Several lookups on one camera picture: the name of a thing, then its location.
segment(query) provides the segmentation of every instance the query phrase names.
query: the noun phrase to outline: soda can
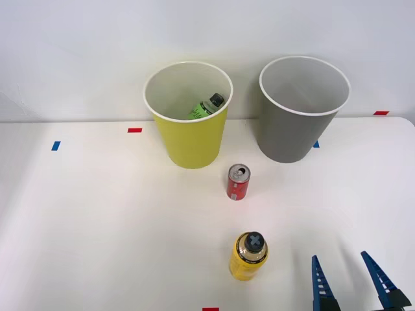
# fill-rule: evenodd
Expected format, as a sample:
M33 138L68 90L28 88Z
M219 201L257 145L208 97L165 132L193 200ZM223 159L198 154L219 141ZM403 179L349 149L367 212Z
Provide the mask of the soda can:
M229 269L233 277L249 281L268 259L268 245L259 232L246 232L233 245Z
M241 200L246 195L251 171L246 165L234 164L228 174L228 196L235 200Z

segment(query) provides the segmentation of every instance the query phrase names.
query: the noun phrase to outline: red tape marker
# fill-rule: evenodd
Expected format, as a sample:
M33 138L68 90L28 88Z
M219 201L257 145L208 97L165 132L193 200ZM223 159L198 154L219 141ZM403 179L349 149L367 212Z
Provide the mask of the red tape marker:
M143 131L142 128L129 128L128 133L141 133Z
M373 115L387 115L389 111L376 111Z

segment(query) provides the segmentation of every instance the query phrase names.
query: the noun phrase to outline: yellow can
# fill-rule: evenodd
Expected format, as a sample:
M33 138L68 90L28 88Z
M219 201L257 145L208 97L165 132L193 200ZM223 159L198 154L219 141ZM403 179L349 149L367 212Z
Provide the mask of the yellow can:
M258 232L246 232L233 245L229 269L233 277L249 281L267 261L268 246Z

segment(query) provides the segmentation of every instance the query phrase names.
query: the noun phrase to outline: white table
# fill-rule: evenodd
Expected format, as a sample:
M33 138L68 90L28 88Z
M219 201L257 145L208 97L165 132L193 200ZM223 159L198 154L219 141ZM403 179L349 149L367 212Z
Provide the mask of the white table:
M226 121L215 162L186 170L153 122L0 124L0 310L312 310L315 254L342 311L377 310L363 250L415 303L415 127L335 119L289 165L252 127ZM239 202L234 163L252 171ZM270 256L240 282L228 260L250 230Z

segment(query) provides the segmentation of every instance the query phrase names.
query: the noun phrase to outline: paper cup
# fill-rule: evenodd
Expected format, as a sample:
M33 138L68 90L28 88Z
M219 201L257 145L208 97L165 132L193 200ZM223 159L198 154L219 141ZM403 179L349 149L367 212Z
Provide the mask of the paper cup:
M200 101L209 100L215 93L226 101L221 109L202 119L187 120ZM232 95L229 76L208 63L175 63L149 78L144 101L174 163L201 168L216 159Z
M259 85L264 96L258 145L267 157L281 163L305 157L351 91L340 69L308 56L270 62L259 76Z

